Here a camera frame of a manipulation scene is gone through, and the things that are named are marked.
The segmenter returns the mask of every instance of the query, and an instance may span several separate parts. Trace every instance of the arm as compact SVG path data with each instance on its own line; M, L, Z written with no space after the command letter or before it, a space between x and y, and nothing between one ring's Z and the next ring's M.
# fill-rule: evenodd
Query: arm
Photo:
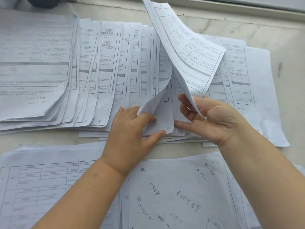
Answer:
M194 98L204 119L184 95L180 110L192 123L175 126L218 145L232 174L249 200L263 228L303 228L305 177L280 151L229 105Z
M101 157L32 229L99 229L128 173L158 143L165 131L142 140L142 129L156 118L137 117L139 107L120 107Z

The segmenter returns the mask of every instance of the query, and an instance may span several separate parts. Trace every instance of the hand-drawn circle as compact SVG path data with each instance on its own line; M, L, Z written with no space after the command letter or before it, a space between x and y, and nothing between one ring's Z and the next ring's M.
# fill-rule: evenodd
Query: hand-drawn circle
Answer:
M212 217L208 219L207 229L225 229L225 227L219 218Z

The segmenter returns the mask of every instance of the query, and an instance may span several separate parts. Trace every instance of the person's left hand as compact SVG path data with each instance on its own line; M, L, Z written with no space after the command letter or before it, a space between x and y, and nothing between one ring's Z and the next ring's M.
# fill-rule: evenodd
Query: person's left hand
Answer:
M110 129L101 159L111 168L125 177L148 154L163 135L160 130L142 139L142 130L149 122L157 119L149 113L137 116L140 107L132 107L124 110L120 107Z

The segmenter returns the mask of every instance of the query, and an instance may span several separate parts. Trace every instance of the marble countertop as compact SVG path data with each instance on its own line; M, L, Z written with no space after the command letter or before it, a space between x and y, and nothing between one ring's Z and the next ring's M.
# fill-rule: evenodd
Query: marble countertop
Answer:
M18 9L63 15L75 13L79 18L102 21L141 22L151 25L142 3L124 0L78 0L61 3L53 10L40 10L21 2ZM216 11L173 7L190 29L202 34L242 39L248 46L268 49L278 98L283 131L290 147L280 150L294 164L305 166L305 21L268 19ZM0 136L0 153L21 144L79 144L98 138L78 138L77 131L43 130ZM160 144L148 158L178 158L216 151L202 144Z

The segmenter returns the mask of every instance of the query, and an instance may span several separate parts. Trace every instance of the hand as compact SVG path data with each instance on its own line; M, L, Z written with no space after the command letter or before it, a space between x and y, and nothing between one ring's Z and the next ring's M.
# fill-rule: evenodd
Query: hand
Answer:
M142 113L137 117L139 108L119 108L101 156L107 165L124 176L127 176L166 134L164 130L160 130L147 139L142 139L143 127L149 122L156 122L157 119L149 113Z
M193 97L201 115L207 117L204 119L197 114L184 94L180 94L178 99L182 102L181 113L192 123L175 120L174 125L177 128L196 133L217 146L225 144L237 133L242 133L241 130L244 128L252 129L238 111L224 102L207 97Z

